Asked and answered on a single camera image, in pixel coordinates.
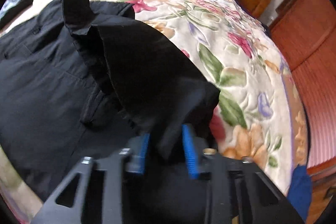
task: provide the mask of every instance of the bed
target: bed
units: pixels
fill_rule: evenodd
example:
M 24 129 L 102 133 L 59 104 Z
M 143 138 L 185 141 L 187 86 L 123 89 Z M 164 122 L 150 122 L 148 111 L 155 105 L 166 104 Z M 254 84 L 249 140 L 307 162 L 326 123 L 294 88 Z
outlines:
M 34 0 L 1 35 L 51 1 Z M 104 1 L 133 4 L 137 20 L 162 32 L 221 90 L 210 123 L 219 152 L 253 156 L 287 195 L 293 170 L 307 163 L 307 126 L 288 64 L 255 19 L 270 0 Z M 29 223 L 43 204 L 1 146 L 0 193 L 21 223 Z

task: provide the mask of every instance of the blue cloth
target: blue cloth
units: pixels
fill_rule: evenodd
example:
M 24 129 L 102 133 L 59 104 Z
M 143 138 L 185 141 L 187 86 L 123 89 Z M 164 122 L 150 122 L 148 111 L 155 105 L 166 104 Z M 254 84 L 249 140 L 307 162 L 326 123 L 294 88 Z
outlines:
M 306 166 L 297 166 L 293 171 L 292 182 L 289 187 L 287 199 L 306 221 L 311 203 L 312 183 L 307 174 Z

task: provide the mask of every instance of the black jacket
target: black jacket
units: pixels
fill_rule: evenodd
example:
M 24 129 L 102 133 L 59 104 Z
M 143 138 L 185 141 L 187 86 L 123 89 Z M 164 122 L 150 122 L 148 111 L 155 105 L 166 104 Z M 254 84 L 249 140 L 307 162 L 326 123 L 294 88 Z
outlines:
M 130 4 L 54 0 L 1 37 L 0 54 L 0 144 L 42 200 L 81 157 L 106 157 L 141 133 L 151 134 L 165 172 L 179 168 L 179 181 L 188 180 L 173 155 L 181 125 L 209 137 L 219 91 L 163 34 L 134 20 Z

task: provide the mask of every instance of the metal bolt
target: metal bolt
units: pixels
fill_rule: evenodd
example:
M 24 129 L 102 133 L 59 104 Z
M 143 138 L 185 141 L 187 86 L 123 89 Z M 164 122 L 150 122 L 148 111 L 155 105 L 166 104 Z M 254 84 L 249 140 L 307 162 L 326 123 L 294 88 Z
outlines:
M 130 148 L 123 148 L 120 151 L 119 155 L 127 155 L 129 151 L 130 151 Z
M 253 158 L 250 156 L 242 157 L 241 160 L 243 161 L 244 164 L 251 164 L 254 162 Z
M 90 163 L 90 161 L 91 161 L 91 157 L 84 157 L 84 159 L 82 160 L 82 162 L 81 163 L 83 163 L 83 164 L 89 164 Z
M 213 149 L 213 148 L 204 148 L 203 149 L 203 154 L 204 155 L 214 155 L 216 153 L 217 153 L 217 150 Z

